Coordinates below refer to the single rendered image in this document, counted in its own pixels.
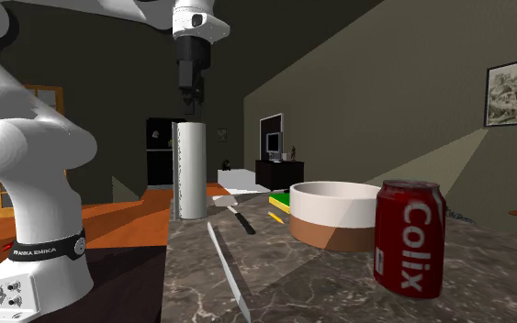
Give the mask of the black refrigerator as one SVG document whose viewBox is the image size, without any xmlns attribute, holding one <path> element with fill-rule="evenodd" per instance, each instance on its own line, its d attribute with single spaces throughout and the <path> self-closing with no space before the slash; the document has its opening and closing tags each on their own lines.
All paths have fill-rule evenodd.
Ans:
<svg viewBox="0 0 517 323">
<path fill-rule="evenodd" d="M 173 184 L 173 123 L 183 118 L 148 117 L 146 119 L 146 154 L 148 185 Z"/>
</svg>

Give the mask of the white paper towel roll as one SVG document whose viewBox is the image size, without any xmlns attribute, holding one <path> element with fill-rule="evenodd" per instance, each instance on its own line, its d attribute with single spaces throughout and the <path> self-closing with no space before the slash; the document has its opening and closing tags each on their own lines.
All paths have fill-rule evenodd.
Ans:
<svg viewBox="0 0 517 323">
<path fill-rule="evenodd" d="M 173 123 L 174 217 L 201 219 L 207 215 L 206 125 Z"/>
</svg>

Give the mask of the white low block furniture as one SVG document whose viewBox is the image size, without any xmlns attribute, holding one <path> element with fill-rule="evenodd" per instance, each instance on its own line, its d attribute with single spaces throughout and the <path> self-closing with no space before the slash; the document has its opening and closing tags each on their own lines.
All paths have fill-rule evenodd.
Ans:
<svg viewBox="0 0 517 323">
<path fill-rule="evenodd" d="M 232 195 L 269 192 L 255 182 L 255 173 L 246 169 L 218 170 L 218 183 Z"/>
</svg>

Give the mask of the wooden framed glass door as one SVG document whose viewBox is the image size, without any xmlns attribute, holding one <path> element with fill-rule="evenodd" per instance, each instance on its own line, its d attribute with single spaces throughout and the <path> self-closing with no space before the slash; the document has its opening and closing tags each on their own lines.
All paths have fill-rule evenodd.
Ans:
<svg viewBox="0 0 517 323">
<path fill-rule="evenodd" d="M 45 104 L 64 114 L 63 90 L 59 86 L 26 85 L 26 88 Z M 14 209 L 7 190 L 0 181 L 0 218 L 13 217 Z"/>
</svg>

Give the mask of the black cabinet with monitor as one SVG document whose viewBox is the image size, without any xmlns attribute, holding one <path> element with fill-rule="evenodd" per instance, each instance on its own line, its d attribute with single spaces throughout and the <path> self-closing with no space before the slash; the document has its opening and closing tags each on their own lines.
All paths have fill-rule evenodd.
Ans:
<svg viewBox="0 0 517 323">
<path fill-rule="evenodd" d="M 270 155 L 281 154 L 283 148 L 283 133 L 273 132 L 266 134 L 266 152 Z M 304 181 L 303 161 L 256 160 L 255 183 L 271 191 L 289 191 L 293 184 Z"/>
</svg>

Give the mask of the green and yellow sponge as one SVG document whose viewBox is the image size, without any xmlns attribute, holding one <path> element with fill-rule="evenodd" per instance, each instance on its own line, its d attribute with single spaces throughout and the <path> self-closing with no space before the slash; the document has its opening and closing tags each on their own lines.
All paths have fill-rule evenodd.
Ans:
<svg viewBox="0 0 517 323">
<path fill-rule="evenodd" d="M 269 203 L 285 213 L 290 213 L 290 194 L 289 193 L 272 193 L 268 197 Z"/>
</svg>

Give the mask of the white and brown bowl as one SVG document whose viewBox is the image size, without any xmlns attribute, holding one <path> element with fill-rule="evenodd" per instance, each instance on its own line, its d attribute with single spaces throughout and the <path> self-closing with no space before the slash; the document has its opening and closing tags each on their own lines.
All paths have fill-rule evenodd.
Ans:
<svg viewBox="0 0 517 323">
<path fill-rule="evenodd" d="M 371 252 L 379 190 L 349 182 L 294 184 L 289 193 L 289 231 L 295 239 L 323 250 Z"/>
</svg>

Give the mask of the red soda can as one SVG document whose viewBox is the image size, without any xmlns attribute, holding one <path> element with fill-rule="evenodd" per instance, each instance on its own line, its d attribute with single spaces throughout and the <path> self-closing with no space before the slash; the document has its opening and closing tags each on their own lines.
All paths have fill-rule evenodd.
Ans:
<svg viewBox="0 0 517 323">
<path fill-rule="evenodd" d="M 374 277 L 389 291 L 433 299 L 442 292 L 446 202 L 440 185 L 386 180 L 377 194 Z"/>
</svg>

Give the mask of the black framed wall panel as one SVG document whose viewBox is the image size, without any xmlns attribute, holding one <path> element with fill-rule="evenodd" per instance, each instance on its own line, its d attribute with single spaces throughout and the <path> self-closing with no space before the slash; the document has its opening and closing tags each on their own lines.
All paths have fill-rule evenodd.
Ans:
<svg viewBox="0 0 517 323">
<path fill-rule="evenodd" d="M 284 126 L 284 115 L 282 113 L 260 120 L 260 160 L 267 160 L 266 135 L 273 132 L 282 132 Z"/>
</svg>

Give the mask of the black handled silver spatula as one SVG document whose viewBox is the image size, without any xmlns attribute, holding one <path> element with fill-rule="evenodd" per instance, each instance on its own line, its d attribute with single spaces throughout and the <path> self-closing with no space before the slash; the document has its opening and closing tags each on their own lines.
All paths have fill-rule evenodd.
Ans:
<svg viewBox="0 0 517 323">
<path fill-rule="evenodd" d="M 212 200 L 215 206 L 227 207 L 239 220 L 247 234 L 254 235 L 256 233 L 250 222 L 234 208 L 238 205 L 238 202 L 233 195 L 215 195 L 212 197 Z"/>
</svg>

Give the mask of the framed landscape wall picture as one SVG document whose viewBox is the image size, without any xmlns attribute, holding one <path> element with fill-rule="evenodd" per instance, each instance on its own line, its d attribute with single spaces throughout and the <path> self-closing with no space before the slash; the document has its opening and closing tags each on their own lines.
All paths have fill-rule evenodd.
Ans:
<svg viewBox="0 0 517 323">
<path fill-rule="evenodd" d="M 517 61 L 486 72 L 484 128 L 517 126 Z"/>
</svg>

